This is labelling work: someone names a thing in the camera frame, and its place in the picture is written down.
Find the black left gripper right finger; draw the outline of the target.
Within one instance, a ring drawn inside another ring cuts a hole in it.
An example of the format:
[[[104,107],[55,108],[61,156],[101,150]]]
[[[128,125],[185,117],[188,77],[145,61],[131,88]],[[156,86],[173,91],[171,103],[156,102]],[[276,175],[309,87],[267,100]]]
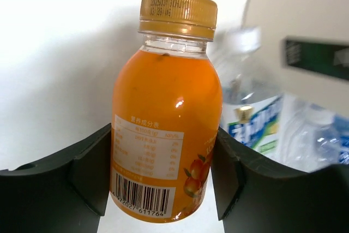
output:
[[[218,131],[211,165],[225,232],[348,232],[348,166],[306,173]]]

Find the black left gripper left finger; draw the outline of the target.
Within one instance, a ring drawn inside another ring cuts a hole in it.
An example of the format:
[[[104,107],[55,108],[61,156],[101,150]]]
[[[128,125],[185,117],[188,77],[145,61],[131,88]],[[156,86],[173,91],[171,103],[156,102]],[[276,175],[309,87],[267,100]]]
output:
[[[110,189],[111,125],[1,170],[1,232],[97,232]]]

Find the clear bottle blue label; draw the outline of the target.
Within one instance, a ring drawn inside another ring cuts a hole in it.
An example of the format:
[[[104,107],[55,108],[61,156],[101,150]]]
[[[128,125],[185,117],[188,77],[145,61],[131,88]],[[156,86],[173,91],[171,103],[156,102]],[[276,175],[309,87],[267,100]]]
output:
[[[348,165],[348,118],[299,98],[286,109],[278,162],[304,172]]]

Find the clear bottle green white label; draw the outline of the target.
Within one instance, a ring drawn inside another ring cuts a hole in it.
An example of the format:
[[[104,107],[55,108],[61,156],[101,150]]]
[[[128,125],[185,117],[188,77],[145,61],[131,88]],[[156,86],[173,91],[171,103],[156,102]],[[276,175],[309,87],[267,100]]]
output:
[[[257,56],[260,47],[259,27],[231,29],[212,54],[223,93],[220,127],[243,145],[274,159],[283,92]]]

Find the orange juice bottle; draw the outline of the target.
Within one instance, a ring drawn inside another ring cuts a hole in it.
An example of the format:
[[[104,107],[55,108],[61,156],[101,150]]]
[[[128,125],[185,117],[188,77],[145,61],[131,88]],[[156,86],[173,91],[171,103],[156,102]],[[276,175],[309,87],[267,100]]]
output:
[[[202,204],[222,112],[207,56],[212,0],[142,0],[143,43],[120,71],[112,97],[110,193],[150,223],[184,219]]]

